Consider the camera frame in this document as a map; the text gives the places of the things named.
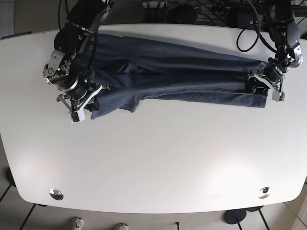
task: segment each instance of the gray tile floor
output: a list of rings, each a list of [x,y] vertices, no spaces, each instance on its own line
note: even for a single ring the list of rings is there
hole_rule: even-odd
[[[70,8],[76,0],[69,0]],[[58,1],[55,0],[17,0],[15,2],[15,33],[26,31],[39,32],[54,30],[57,25]],[[65,21],[65,10],[62,8],[61,21]],[[300,24],[301,32],[307,31],[307,20]],[[0,141],[0,194],[8,186],[4,170],[8,167],[5,152]],[[301,195],[289,202],[298,212],[306,196],[307,187]],[[19,229],[32,204],[23,201],[15,188],[11,188],[0,204],[0,228]],[[295,220],[284,204],[265,206],[263,208],[271,230],[290,230]],[[226,225],[220,212],[194,214],[120,214],[92,212],[57,207],[36,207],[24,230],[68,230],[70,220],[79,216],[85,221],[85,230],[112,230],[117,223],[126,222],[131,230],[175,230],[175,222],[180,222],[181,230],[237,230],[236,225]],[[264,230],[265,226],[258,213],[249,213],[242,222],[243,229]]]

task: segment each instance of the shoe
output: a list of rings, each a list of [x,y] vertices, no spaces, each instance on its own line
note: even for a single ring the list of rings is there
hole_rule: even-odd
[[[76,217],[71,221],[71,230],[81,230],[84,225],[84,220]]]
[[[129,230],[129,225],[128,224],[118,224],[114,230]]]

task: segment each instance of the table surface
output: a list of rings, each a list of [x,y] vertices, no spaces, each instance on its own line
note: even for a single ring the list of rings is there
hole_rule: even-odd
[[[150,38],[266,61],[259,42],[244,54],[240,30],[140,24],[100,33]],[[145,100],[71,124],[42,71],[57,31],[0,41],[0,133],[20,196],[28,202],[124,213],[187,213],[295,199],[307,175],[307,64],[287,74],[285,102],[266,108]],[[246,31],[241,46],[256,37]],[[307,47],[301,41],[302,48]],[[270,196],[259,199],[269,187]],[[64,194],[61,201],[51,188]]]

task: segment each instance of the black stand base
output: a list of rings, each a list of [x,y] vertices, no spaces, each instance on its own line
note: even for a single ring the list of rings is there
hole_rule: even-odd
[[[224,214],[224,220],[227,224],[238,224],[246,217],[245,209],[229,210]]]
[[[263,206],[259,206],[259,207],[249,207],[249,208],[246,208],[246,211],[247,212],[257,212],[259,209],[262,209]]]

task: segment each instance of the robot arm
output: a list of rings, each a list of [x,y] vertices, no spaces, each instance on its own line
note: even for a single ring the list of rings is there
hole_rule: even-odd
[[[68,15],[68,22],[58,32],[54,40],[55,50],[44,67],[46,82],[56,85],[58,90],[65,93],[57,101],[68,107],[72,123],[85,119],[84,108],[99,110],[95,96],[102,89],[108,89],[108,86],[91,83],[90,63],[87,74],[78,71],[74,65],[75,59],[88,50],[91,38],[97,35],[99,20],[106,7],[107,3],[101,0],[78,0]],[[71,106],[65,102],[67,99],[71,101]]]
[[[269,58],[268,65],[252,71],[246,84],[247,92],[272,89],[273,100],[284,101],[283,84],[290,68],[303,63],[300,32],[294,22],[290,0],[265,0],[265,17],[270,28],[270,38],[277,49],[275,58]]]
[[[107,9],[107,2],[101,0],[78,0],[68,16],[68,23],[59,31],[54,40],[54,52],[50,61],[44,67],[44,77],[49,84],[56,85],[64,92],[57,98],[69,109],[71,122],[85,119],[83,109],[99,110],[96,95],[107,85],[91,82],[91,62],[94,58],[93,49],[88,64],[89,71],[79,71],[74,65],[76,58],[84,54],[89,47],[89,41],[97,36],[99,20]],[[290,68],[296,68],[303,63],[300,32],[294,22],[294,13],[290,0],[265,0],[265,17],[270,27],[270,37],[275,43],[275,58],[269,58],[268,65],[252,70],[246,83],[249,93],[273,90],[273,99],[284,100],[284,76]]]

